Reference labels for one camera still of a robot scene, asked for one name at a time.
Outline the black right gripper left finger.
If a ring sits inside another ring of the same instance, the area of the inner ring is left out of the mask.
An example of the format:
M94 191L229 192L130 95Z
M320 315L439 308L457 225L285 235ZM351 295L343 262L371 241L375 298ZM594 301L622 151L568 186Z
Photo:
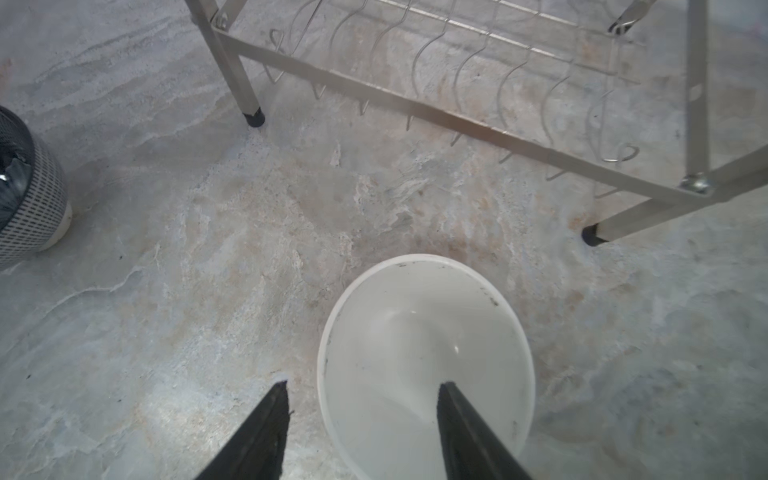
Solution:
M279 479L290 416L287 382L277 382L196 479Z

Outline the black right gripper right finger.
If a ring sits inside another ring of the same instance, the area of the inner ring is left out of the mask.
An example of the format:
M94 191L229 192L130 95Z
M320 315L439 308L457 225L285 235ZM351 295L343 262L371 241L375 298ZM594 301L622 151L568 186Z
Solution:
M448 480L530 480L454 382L439 387L437 420Z

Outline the white bowl orange outside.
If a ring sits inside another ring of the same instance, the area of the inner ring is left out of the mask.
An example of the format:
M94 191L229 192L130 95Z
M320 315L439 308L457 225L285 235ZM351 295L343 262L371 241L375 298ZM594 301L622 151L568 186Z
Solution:
M438 392L452 382L519 455L535 410L521 322L487 279L410 254L354 280L326 322L317 391L326 431L360 479L442 479Z

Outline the stainless steel dish rack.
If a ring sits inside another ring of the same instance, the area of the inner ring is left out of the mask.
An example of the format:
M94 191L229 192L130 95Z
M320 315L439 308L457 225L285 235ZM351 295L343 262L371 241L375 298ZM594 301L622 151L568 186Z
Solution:
M306 81L407 123L591 180L622 206L582 230L609 243L767 185L767 134L718 152L714 126L748 123L759 94L724 87L729 41L707 1L191 1L236 105L264 104L246 69Z

